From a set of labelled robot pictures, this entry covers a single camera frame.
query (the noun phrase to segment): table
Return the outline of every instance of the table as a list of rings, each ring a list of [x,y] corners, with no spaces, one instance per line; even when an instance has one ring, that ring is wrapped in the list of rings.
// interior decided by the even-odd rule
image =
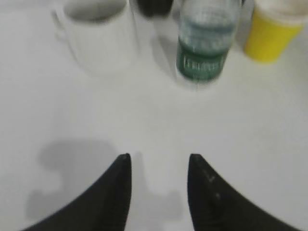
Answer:
[[[139,60],[94,77],[54,36],[49,1],[3,3],[0,230],[40,221],[127,152],[127,231],[193,230],[190,153],[256,205],[308,230],[308,28],[277,62],[258,64],[242,51],[250,13],[248,2],[217,85],[193,91],[174,80],[177,5],[168,19],[136,13]]]

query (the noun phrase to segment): green bottle label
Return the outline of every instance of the green bottle label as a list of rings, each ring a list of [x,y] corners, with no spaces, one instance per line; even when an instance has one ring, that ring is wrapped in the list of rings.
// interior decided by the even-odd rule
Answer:
[[[222,71],[228,50],[216,55],[195,53],[178,43],[177,69],[181,74],[194,82],[209,82]]]

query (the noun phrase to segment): paper cup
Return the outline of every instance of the paper cup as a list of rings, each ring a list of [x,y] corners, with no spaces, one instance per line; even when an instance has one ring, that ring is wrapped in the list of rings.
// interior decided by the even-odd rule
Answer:
[[[306,21],[308,0],[255,0],[245,53],[256,61],[275,61]]]

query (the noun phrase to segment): white mug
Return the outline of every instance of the white mug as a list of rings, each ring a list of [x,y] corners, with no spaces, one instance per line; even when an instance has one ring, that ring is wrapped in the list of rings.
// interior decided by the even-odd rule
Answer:
[[[94,73],[128,68],[138,56],[128,0],[70,0],[52,12],[79,64]]]

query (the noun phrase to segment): cup lid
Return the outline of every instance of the cup lid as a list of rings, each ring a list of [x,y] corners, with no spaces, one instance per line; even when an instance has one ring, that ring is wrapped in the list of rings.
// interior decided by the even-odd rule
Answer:
[[[278,23],[294,25],[308,21],[308,0],[255,0],[255,6]]]

